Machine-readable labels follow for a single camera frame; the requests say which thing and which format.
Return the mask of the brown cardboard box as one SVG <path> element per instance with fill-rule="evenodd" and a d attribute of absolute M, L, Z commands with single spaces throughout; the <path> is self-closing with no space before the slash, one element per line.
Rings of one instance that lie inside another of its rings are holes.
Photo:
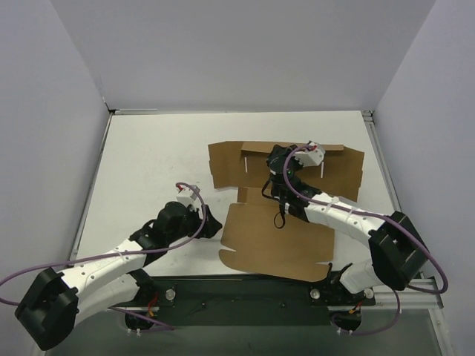
<path fill-rule="evenodd" d="M 333 259 L 333 229 L 296 217 L 278 217 L 278 204 L 261 195 L 269 178 L 266 159 L 274 142 L 225 141 L 209 145 L 216 188 L 237 188 L 229 206 L 219 251 L 234 270 L 318 282 Z"/>

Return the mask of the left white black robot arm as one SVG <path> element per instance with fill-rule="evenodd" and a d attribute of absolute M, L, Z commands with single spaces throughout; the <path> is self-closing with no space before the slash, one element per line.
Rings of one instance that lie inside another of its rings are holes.
<path fill-rule="evenodd" d="M 156 219 L 98 259 L 38 273 L 15 316 L 42 351 L 52 349 L 75 325 L 103 309 L 130 300 L 146 304 L 152 281 L 144 267 L 164 256 L 179 239 L 209 239 L 222 227 L 208 206 L 200 210 L 169 202 Z"/>

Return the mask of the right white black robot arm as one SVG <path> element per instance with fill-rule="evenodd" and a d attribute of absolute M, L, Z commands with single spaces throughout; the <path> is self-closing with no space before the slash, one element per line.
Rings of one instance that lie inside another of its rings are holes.
<path fill-rule="evenodd" d="M 370 259 L 344 267 L 336 283 L 350 294 L 386 285 L 402 291 L 428 261 L 428 250 L 410 219 L 400 211 L 391 215 L 370 213 L 348 205 L 339 197 L 303 182 L 297 171 L 316 167 L 324 149 L 314 143 L 299 148 L 275 145 L 266 159 L 268 198 L 278 202 L 281 217 L 324 225 L 360 242 Z"/>

